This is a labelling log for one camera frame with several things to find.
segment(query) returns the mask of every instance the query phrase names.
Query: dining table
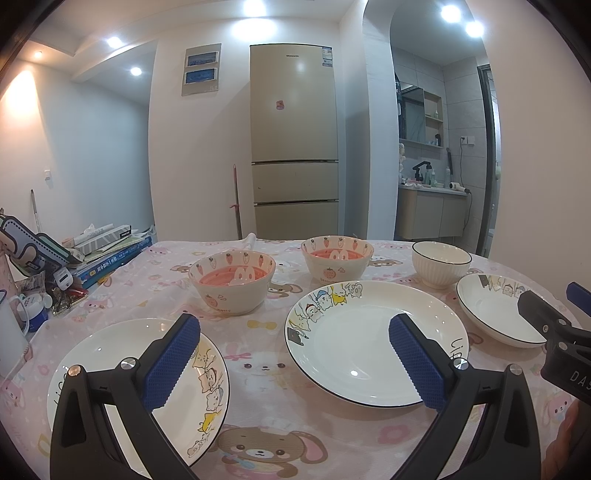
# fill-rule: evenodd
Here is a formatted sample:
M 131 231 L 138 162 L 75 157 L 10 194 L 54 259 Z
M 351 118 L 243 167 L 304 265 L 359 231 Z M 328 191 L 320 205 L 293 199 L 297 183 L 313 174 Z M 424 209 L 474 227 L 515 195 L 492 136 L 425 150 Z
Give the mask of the dining table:
M 465 326 L 468 361 L 475 368 L 502 371 L 513 363 L 522 367 L 535 408 L 540 447 L 545 452 L 573 401 L 571 395 L 540 376 L 545 349 L 515 348 L 487 336 L 464 314 L 455 285 L 434 290 L 421 282 L 413 267 L 411 242 L 370 242 L 375 251 L 361 280 L 411 286 L 446 303 Z M 230 249 L 266 253 L 277 265 L 265 301 L 241 316 L 224 316 L 211 309 L 188 278 L 192 264 Z M 507 266 L 472 255 L 469 273 L 513 278 L 541 294 L 573 325 L 579 325 L 548 290 Z M 218 436 L 192 466 L 201 480 L 390 479 L 437 413 L 422 403 L 400 408 L 355 404 L 320 388 L 300 371 L 288 353 L 285 319 L 299 299 L 320 286 L 306 267 L 301 241 L 264 240 L 251 233 L 237 241 L 158 242 L 104 279 L 84 302 L 43 324 L 31 340 L 32 355 L 2 383 L 0 420 L 33 471 L 41 480 L 48 480 L 51 425 L 46 403 L 50 380 L 60 361 L 83 339 L 115 323 L 144 318 L 175 320 L 190 313 L 199 319 L 202 332 L 217 346 L 228 369 L 231 392 L 221 432 L 232 430 L 234 436 L 247 433 L 261 451 L 275 451 L 278 436 L 289 440 L 278 467 L 239 459 L 228 442 L 218 442 Z M 460 466 L 483 409 L 482 405 L 472 409 L 442 475 Z

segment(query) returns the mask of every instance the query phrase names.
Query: blue book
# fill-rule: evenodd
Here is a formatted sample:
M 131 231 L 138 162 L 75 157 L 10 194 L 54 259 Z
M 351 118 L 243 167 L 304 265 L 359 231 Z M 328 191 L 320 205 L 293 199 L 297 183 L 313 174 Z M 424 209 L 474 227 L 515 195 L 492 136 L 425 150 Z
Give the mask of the blue book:
M 98 259 L 89 265 L 78 268 L 72 272 L 74 278 L 77 278 L 82 284 L 83 288 L 88 288 L 94 285 L 100 278 L 112 272 L 121 265 L 124 265 L 132 258 L 140 254 L 140 252 L 152 245 L 152 237 L 147 236 L 141 242 L 130 245 L 128 248 L 115 252 L 112 255 Z

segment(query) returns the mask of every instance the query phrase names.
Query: refrigerator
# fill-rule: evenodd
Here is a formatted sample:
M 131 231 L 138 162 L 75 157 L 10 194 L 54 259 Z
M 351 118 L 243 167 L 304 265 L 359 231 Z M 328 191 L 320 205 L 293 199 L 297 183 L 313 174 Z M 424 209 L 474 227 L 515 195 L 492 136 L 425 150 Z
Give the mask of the refrigerator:
M 250 67 L 257 236 L 336 235 L 339 157 L 332 48 L 252 45 Z

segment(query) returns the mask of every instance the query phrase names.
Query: blue gripper pad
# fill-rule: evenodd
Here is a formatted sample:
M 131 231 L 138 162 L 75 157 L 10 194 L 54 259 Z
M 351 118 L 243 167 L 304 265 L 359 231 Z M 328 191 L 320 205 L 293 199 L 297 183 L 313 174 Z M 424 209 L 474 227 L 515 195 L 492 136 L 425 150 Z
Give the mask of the blue gripper pad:
M 197 348 L 201 337 L 201 327 L 194 316 L 188 317 L 145 376 L 142 403 L 148 411 L 164 406 L 191 355 Z
M 441 412 L 447 403 L 442 374 L 398 314 L 390 320 L 390 344 L 424 404 Z

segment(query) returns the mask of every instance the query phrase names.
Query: white bowl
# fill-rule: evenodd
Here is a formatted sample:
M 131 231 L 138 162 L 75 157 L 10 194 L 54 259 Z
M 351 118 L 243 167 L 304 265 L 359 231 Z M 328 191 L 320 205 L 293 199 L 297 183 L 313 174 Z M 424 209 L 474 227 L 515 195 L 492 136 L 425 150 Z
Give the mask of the white bowl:
M 413 266 L 427 287 L 441 290 L 462 278 L 472 256 L 461 248 L 439 242 L 416 242 Z
M 323 284 L 358 280 L 369 264 L 374 248 L 349 236 L 317 236 L 301 243 L 310 274 Z
M 251 250 L 231 250 L 191 266 L 189 279 L 211 308 L 226 315 L 243 315 L 267 296 L 275 261 Z

